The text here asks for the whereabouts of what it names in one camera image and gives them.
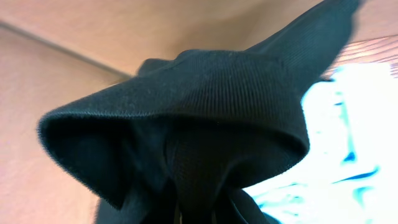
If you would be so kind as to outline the black t-shirt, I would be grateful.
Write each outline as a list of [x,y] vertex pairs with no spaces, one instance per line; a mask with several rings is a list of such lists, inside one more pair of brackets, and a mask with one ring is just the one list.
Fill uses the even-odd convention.
[[187,50],[47,113],[52,159],[101,199],[96,223],[274,223],[245,188],[296,165],[301,106],[360,0],[325,0],[243,51]]

